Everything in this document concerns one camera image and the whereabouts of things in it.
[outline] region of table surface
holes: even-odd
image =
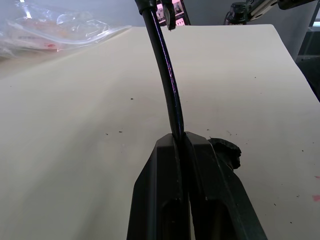
[[[163,31],[185,130],[240,147],[269,239],[319,239],[320,104],[274,27]],[[1,239],[125,239],[135,180],[170,133],[146,29],[3,60],[0,112]]]

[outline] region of clear plastic bag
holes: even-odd
[[[19,17],[0,26],[0,56],[25,51],[66,50],[92,45],[130,26],[112,27],[89,12],[76,12],[34,3],[16,2]]]

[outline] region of white table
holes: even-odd
[[[163,31],[185,130],[241,148],[269,239],[319,239],[320,104],[276,30]],[[170,132],[147,31],[50,58],[0,63],[0,238],[124,240],[134,183]]]

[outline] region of pink stain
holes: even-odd
[[[314,202],[320,202],[320,195],[312,195]]]

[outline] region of white tabletop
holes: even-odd
[[[320,104],[274,27],[163,31],[185,130],[240,147],[269,239],[319,239]],[[147,31],[50,58],[0,63],[0,238],[123,240],[134,183],[170,133]]]

